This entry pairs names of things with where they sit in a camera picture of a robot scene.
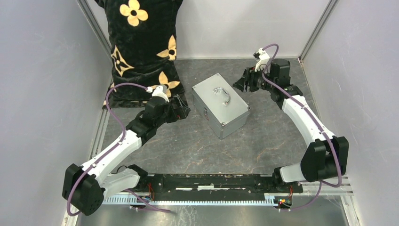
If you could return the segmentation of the silver metal case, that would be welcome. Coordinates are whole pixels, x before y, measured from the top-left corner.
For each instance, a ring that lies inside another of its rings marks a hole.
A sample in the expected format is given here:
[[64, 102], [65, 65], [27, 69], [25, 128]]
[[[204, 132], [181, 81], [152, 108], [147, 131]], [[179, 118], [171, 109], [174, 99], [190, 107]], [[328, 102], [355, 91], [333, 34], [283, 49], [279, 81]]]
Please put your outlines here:
[[192, 94], [195, 108], [220, 140], [246, 124], [250, 106], [221, 74], [194, 85]]

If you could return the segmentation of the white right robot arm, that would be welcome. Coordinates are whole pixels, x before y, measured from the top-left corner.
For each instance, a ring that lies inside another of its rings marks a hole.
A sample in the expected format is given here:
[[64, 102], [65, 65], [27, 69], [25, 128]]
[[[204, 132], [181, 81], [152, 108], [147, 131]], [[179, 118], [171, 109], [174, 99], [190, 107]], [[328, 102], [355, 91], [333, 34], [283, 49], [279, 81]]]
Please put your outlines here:
[[291, 182], [305, 181], [339, 187], [346, 173], [349, 142], [344, 136], [336, 136], [318, 119], [303, 92], [291, 83], [290, 68], [288, 60], [273, 59], [264, 70], [247, 67], [233, 84], [241, 92], [268, 91], [271, 99], [292, 120], [307, 145], [299, 163], [275, 169], [272, 187], [277, 192], [284, 192]]

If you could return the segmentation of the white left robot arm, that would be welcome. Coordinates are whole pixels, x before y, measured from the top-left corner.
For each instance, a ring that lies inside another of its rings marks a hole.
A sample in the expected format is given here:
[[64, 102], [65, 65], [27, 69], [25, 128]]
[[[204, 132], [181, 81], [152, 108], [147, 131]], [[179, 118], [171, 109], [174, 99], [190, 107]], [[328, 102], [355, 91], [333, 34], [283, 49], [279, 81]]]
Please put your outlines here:
[[112, 174], [112, 170], [154, 137], [159, 127], [187, 118], [190, 111], [187, 101], [180, 95], [168, 101], [152, 97], [108, 147], [80, 166], [71, 164], [65, 171], [62, 190], [68, 214], [89, 216], [114, 194], [130, 188], [144, 191], [148, 186], [144, 174], [133, 168], [117, 174]]

